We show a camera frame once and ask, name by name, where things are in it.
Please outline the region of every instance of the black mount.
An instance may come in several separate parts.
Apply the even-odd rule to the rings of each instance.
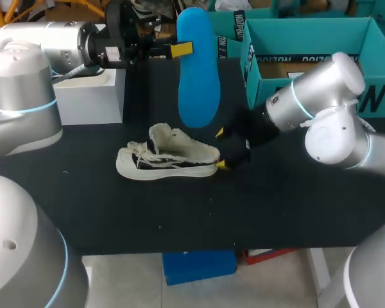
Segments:
[[[171,58],[170,44],[176,35],[156,39],[155,32],[139,35],[135,12],[129,0],[112,0],[105,10],[106,27],[89,37],[89,55],[96,65],[105,69],[126,69],[150,56]]]

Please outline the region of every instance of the shoe sole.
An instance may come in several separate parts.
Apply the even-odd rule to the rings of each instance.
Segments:
[[[120,175],[125,178],[138,181],[158,180],[159,178],[167,178],[170,176],[188,176],[191,178],[205,178],[217,172],[218,168],[215,164],[199,167],[186,167],[180,169],[157,169],[157,170],[131,170],[124,168],[117,159],[115,167]]]

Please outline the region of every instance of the black tablecloth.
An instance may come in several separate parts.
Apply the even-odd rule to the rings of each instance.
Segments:
[[[124,124],[65,126],[55,145],[1,158],[0,175],[22,185],[82,254],[353,246],[385,223],[385,178],[313,161],[301,129],[253,149],[251,164],[233,172],[121,177],[118,149],[145,141],[155,123],[221,152],[234,147],[214,136],[246,104],[238,61],[220,61],[219,74],[221,104],[208,127],[181,123],[178,62],[150,60],[127,72]],[[385,132],[385,119],[368,121]]]

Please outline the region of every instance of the blue insole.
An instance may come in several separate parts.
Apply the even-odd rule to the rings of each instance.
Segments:
[[[183,123],[192,128],[209,124],[216,115],[219,97],[214,30],[208,13],[188,8],[177,20],[177,41],[192,42],[194,53],[180,57],[178,110]]]

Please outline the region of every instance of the sneaker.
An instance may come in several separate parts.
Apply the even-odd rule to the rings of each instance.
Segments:
[[[217,171],[219,151],[191,139],[167,123],[150,128],[145,143],[129,142],[118,152],[115,164],[120,175],[133,180],[156,180],[167,176],[204,177]]]

